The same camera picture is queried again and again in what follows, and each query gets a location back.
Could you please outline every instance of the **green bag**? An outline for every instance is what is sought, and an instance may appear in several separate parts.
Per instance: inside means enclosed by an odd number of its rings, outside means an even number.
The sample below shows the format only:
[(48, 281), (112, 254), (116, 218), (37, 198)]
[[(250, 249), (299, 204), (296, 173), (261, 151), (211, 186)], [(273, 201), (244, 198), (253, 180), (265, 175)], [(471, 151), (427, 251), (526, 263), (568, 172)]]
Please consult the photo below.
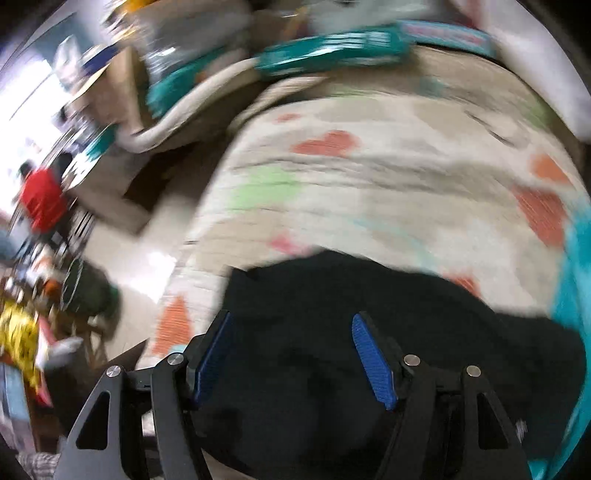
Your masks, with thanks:
[(322, 72), (351, 65), (399, 63), (410, 39), (397, 25), (302, 38), (267, 48), (256, 67), (264, 77)]

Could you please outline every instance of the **metal screw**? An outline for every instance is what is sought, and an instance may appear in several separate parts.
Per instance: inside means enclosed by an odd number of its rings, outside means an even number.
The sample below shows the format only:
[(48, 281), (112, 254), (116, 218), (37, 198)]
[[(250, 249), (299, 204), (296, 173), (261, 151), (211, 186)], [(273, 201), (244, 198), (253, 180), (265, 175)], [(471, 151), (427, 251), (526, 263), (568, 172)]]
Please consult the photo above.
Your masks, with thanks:
[(409, 367), (416, 367), (419, 365), (419, 363), (421, 363), (421, 359), (416, 355), (405, 355), (404, 363), (407, 364)]
[(119, 365), (113, 365), (107, 369), (107, 377), (116, 377), (121, 373), (121, 367)]
[(476, 365), (470, 365), (466, 368), (466, 373), (471, 377), (479, 377), (482, 372)]
[(182, 353), (171, 353), (166, 359), (169, 365), (178, 365), (183, 360), (184, 356)]

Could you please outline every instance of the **brown cardboard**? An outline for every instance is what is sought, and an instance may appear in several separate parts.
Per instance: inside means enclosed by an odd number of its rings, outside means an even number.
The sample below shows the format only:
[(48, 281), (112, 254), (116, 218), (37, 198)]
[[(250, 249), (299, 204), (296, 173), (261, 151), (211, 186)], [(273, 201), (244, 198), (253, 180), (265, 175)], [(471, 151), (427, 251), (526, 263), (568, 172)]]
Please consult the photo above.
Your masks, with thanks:
[(119, 52), (109, 63), (107, 76), (125, 110), (121, 128), (130, 134), (150, 128), (154, 124), (146, 104), (150, 78), (136, 49)]
[(70, 104), (99, 125), (119, 124), (135, 134), (153, 125), (145, 103), (149, 86), (143, 61), (135, 49), (126, 47), (87, 79)]

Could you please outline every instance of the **floor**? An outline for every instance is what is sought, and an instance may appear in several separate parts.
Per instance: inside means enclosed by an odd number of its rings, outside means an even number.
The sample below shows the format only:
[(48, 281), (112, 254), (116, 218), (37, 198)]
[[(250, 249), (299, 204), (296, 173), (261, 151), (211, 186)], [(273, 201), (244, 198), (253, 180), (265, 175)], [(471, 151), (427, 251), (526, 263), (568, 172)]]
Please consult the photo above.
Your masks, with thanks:
[(110, 340), (109, 359), (146, 339), (157, 318), (157, 304), (176, 264), (180, 247), (210, 171), (195, 152), (173, 172), (149, 224), (138, 236), (98, 221), (85, 256), (103, 268), (121, 292), (121, 314)]

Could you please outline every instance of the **teal package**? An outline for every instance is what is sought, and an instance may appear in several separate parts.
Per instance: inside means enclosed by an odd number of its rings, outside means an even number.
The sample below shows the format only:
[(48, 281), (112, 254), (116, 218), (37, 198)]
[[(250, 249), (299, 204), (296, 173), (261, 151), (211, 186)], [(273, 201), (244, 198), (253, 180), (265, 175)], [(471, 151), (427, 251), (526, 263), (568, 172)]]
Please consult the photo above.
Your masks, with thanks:
[(264, 77), (276, 77), (399, 63), (408, 56), (410, 44), (397, 25), (308, 37), (267, 48), (259, 55), (256, 69)]
[(534, 480), (556, 476), (591, 423), (591, 206), (586, 202), (566, 232), (552, 319), (579, 332), (587, 353), (587, 373), (560, 448), (551, 461), (530, 462)]
[(196, 75), (224, 52), (224, 48), (218, 48), (172, 72), (158, 83), (154, 83), (148, 90), (147, 98), (152, 116), (163, 117), (181, 98), (193, 90)]
[(402, 31), (416, 43), (458, 48), (492, 59), (496, 57), (492, 37), (480, 30), (422, 20), (400, 20), (399, 25)]

